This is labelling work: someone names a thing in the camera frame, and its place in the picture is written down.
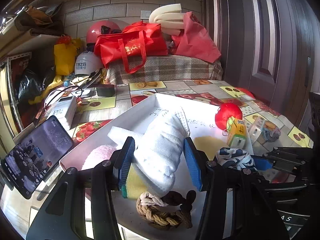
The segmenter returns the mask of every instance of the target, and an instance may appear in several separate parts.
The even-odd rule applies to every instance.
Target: yellow bag
[[[68,76],[75,70],[76,57],[82,52],[81,39],[72,39],[69,44],[54,46],[56,75]]]
[[[35,97],[34,100],[28,100],[29,105],[34,105],[40,103],[43,99],[47,97],[49,94],[49,91],[57,86],[60,86],[63,84],[62,76],[56,75],[52,81],[52,83],[42,91],[40,96]]]

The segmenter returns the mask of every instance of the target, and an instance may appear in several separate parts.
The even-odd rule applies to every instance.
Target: white helmet
[[[92,72],[96,72],[100,68],[104,68],[101,59],[91,51],[84,51],[77,57],[75,75],[90,75]]]

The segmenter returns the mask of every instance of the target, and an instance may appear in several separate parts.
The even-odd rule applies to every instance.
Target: blue patterned cloth
[[[217,161],[223,168],[256,170],[254,160],[246,150],[223,147],[216,152],[213,160]]]

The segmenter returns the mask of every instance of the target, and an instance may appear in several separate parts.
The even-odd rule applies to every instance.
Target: table
[[[280,130],[281,136],[275,142],[267,142],[262,136],[252,145],[256,155],[272,151],[273,147],[313,147],[313,141],[295,127],[285,116],[270,109],[261,101],[255,100],[249,95],[241,92],[237,88],[230,86],[225,81],[201,80],[201,81],[164,81],[147,82],[139,84],[118,85],[116,87],[115,97],[104,98],[94,94],[87,98],[93,104],[89,108],[81,108],[76,113],[69,135],[76,137],[79,127],[87,122],[92,125],[100,123],[107,119],[114,119],[138,102],[147,94],[162,93],[172,96],[185,97],[192,100],[202,101],[207,104],[219,104],[221,102],[233,102],[237,104],[244,116],[246,126],[249,128],[253,123],[253,115],[261,115],[270,122],[274,123]],[[56,183],[56,178],[61,172],[58,168],[48,179],[41,182],[39,187],[33,193],[31,199],[24,199],[19,192],[14,189],[10,191],[5,186],[1,200],[0,208],[12,223],[14,228],[25,238],[29,225],[35,217],[37,210],[41,207],[44,200],[50,193]],[[276,172],[271,170],[267,176],[275,176]],[[86,210],[90,210],[90,202],[86,199]],[[88,236],[93,237],[91,213],[86,213],[86,227]],[[139,239],[133,233],[121,228],[120,233],[126,239]]]

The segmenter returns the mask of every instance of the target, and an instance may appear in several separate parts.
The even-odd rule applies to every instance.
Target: red ball
[[[217,127],[225,130],[227,128],[227,121],[232,116],[237,119],[242,119],[240,108],[233,103],[223,103],[214,117]]]

